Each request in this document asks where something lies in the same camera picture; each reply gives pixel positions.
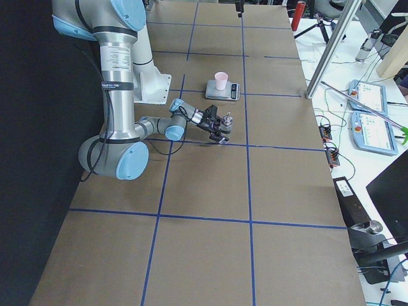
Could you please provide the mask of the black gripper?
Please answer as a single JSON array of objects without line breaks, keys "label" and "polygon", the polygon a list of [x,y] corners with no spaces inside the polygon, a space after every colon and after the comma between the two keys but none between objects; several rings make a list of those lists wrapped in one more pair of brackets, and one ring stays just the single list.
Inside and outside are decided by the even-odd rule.
[{"label": "black gripper", "polygon": [[209,138],[221,145],[229,143],[229,138],[220,133],[221,118],[217,115],[217,107],[209,106],[205,110],[199,110],[201,113],[200,122],[197,124],[199,128],[210,133]]}]

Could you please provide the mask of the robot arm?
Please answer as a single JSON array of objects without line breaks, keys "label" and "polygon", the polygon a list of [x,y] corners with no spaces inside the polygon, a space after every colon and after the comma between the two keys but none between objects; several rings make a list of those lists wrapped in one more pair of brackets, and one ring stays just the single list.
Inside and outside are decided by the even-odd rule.
[{"label": "robot arm", "polygon": [[189,124],[225,144],[232,130],[229,115],[217,107],[199,110],[181,99],[170,105],[169,117],[135,119],[135,105],[166,103],[171,76],[154,64],[142,1],[54,1],[55,29],[66,36],[97,41],[97,68],[103,91],[105,125],[100,134],[84,141],[78,153],[82,167],[96,175],[133,180],[149,161],[145,139],[162,134],[180,140]]}]

